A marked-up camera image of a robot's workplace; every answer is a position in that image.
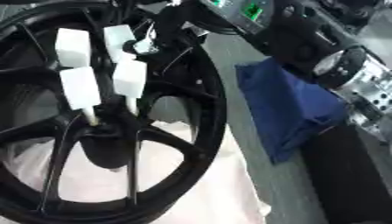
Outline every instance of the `white block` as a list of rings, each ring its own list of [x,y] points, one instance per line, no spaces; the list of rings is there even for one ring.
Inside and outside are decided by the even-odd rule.
[[[88,109],[101,104],[101,96],[93,68],[67,69],[59,73],[71,109]]]
[[[146,76],[147,64],[133,60],[131,55],[124,53],[113,74],[115,92],[129,98],[141,98]]]
[[[133,31],[127,24],[105,27],[103,29],[105,45],[113,62],[118,63],[123,53],[123,45],[130,40],[136,40]]]
[[[88,31],[60,28],[55,49],[63,67],[90,66],[91,43]]]

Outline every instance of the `green light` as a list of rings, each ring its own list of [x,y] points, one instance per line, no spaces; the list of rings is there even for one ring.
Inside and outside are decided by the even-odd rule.
[[[210,0],[212,4],[219,6],[221,4],[221,0]]]
[[[260,8],[257,4],[251,3],[243,9],[243,13],[247,18],[253,21],[257,20],[260,14],[264,12],[264,9]]]

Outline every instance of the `white cloth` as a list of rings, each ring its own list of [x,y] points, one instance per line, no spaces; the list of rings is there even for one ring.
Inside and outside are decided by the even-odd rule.
[[[181,122],[155,125],[185,140],[191,139],[189,126]],[[27,185],[41,190],[52,146],[53,142],[34,145],[8,159],[7,167]],[[167,177],[183,159],[177,150],[153,142],[143,143],[140,153],[140,190]],[[88,161],[80,144],[75,145],[59,184],[62,199],[98,202],[124,198],[126,192],[126,169],[113,172],[99,168]],[[270,207],[258,199],[245,158],[227,128],[220,152],[206,174],[153,224],[263,224],[269,212]]]

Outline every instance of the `blue cloth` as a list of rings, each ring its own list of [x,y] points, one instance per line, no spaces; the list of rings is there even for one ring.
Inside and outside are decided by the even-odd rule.
[[[274,59],[237,66],[236,71],[273,163],[286,161],[310,137],[346,118],[345,106],[336,96],[286,72]]]

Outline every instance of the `screw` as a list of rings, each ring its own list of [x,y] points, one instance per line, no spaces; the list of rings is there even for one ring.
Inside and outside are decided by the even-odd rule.
[[[292,16],[292,14],[294,14],[294,11],[296,11],[296,8],[294,8],[294,6],[287,6],[285,9],[284,9],[284,11],[283,11],[283,15],[286,17],[286,18],[289,18],[289,17],[291,17]]]

